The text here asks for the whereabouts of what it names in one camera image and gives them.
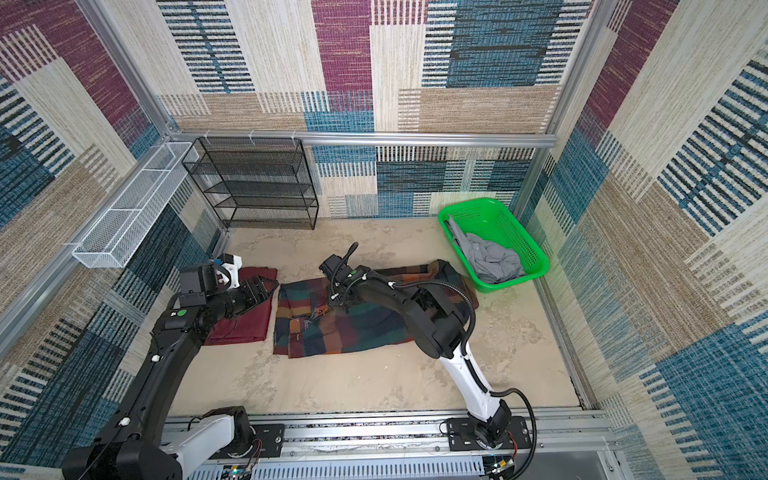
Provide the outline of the multicolour plaid long sleeve shirt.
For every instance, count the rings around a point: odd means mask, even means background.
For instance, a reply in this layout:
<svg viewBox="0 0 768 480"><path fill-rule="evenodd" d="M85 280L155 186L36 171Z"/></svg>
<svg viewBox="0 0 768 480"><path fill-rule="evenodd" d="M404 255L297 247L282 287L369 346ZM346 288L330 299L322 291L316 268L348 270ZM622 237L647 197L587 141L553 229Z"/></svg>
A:
<svg viewBox="0 0 768 480"><path fill-rule="evenodd" d="M460 276L478 307L471 281L444 260L397 268L419 269L443 278ZM281 286L274 330L275 354L303 358L413 341L399 315L391 310L356 301L331 307L328 285L323 275Z"/></svg>

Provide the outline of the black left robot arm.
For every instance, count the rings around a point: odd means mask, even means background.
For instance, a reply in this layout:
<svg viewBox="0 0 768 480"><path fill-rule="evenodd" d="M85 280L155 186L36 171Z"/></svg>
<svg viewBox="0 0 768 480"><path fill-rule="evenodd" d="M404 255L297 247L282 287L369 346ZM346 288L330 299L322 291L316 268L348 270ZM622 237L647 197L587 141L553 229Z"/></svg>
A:
<svg viewBox="0 0 768 480"><path fill-rule="evenodd" d="M120 405L86 447L63 460L67 479L184 479L213 456L251 455L258 445L245 409L215 409L176 441L162 443L171 404L213 327L267 303L276 281L241 280L232 256L184 268L152 331L152 344Z"/></svg>

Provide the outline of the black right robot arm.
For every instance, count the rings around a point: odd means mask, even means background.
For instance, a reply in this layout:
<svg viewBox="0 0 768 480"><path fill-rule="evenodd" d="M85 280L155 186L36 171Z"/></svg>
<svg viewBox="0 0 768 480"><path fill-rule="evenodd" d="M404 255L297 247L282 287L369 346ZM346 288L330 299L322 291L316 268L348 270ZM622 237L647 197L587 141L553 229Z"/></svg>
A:
<svg viewBox="0 0 768 480"><path fill-rule="evenodd" d="M338 255L329 256L320 271L329 281L331 307L356 301L399 315L419 349L439 360L455 382L475 421L473 438L488 449L503 443L511 410L493 390L471 351L476 306L460 276L443 278L419 269L352 268L347 257Z"/></svg>

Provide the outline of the folded maroon shirt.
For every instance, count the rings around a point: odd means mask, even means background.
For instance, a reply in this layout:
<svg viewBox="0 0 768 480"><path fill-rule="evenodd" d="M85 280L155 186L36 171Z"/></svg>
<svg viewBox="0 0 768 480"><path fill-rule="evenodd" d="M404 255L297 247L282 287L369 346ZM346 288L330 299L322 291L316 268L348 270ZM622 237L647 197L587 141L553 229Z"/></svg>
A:
<svg viewBox="0 0 768 480"><path fill-rule="evenodd" d="M238 271L240 284L245 280L264 277L262 283L271 292L269 299L234 319L220 320L209 333L204 345L221 346L264 341L272 315L274 291L279 286L278 270L269 267L242 267Z"/></svg>

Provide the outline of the grey shirt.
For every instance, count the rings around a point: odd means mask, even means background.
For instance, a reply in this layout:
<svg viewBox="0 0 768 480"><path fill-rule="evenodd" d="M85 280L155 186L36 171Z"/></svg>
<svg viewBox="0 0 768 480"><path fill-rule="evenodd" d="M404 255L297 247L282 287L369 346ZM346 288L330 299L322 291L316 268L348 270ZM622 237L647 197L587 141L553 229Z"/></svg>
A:
<svg viewBox="0 0 768 480"><path fill-rule="evenodd" d="M520 257L513 249L464 232L452 217L448 218L446 226L454 243L482 282L500 284L526 275Z"/></svg>

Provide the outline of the green plastic laundry basket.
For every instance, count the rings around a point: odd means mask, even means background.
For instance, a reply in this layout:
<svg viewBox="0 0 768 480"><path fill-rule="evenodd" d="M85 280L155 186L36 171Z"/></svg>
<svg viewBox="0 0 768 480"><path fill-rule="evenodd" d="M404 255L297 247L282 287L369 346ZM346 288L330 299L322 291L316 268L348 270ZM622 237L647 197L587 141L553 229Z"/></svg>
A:
<svg viewBox="0 0 768 480"><path fill-rule="evenodd" d="M524 274L505 282L487 283L481 280L455 240L449 228L450 219L464 234L474 234L482 240L513 250L519 257ZM476 198L446 206L438 213L438 223L480 292L490 293L518 285L540 278L549 271L550 262L543 250L507 206L498 200Z"/></svg>

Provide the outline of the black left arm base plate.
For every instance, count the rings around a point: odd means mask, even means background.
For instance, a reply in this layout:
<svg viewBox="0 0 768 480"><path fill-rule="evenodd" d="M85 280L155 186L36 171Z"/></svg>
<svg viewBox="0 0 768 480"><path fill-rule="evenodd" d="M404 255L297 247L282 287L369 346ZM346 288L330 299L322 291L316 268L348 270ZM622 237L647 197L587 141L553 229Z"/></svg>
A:
<svg viewBox="0 0 768 480"><path fill-rule="evenodd" d="M284 424L251 424L245 433L237 430L234 439L215 452L211 460L277 458L282 452L284 431Z"/></svg>

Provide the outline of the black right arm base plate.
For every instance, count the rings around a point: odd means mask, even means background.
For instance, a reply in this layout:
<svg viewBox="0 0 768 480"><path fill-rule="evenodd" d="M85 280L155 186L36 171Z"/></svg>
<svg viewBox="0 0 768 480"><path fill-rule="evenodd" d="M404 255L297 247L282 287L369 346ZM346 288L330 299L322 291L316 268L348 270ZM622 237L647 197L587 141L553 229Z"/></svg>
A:
<svg viewBox="0 0 768 480"><path fill-rule="evenodd" d="M477 421L471 417L456 417L446 419L439 429L447 437L451 451L525 450L533 444L532 431L522 416L511 418L505 432L494 447L486 445L479 438L476 426Z"/></svg>

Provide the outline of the aluminium front rail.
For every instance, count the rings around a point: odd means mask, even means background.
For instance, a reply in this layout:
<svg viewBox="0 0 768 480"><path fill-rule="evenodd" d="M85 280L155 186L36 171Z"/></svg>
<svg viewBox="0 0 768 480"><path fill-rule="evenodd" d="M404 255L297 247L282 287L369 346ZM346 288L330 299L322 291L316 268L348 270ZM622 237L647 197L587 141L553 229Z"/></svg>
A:
<svg viewBox="0 0 768 480"><path fill-rule="evenodd" d="M544 407L525 450L451 451L439 429L458 410L253 415L284 424L277 458L208 460L193 479L487 479L508 461L518 479L623 479L616 440L600 411Z"/></svg>

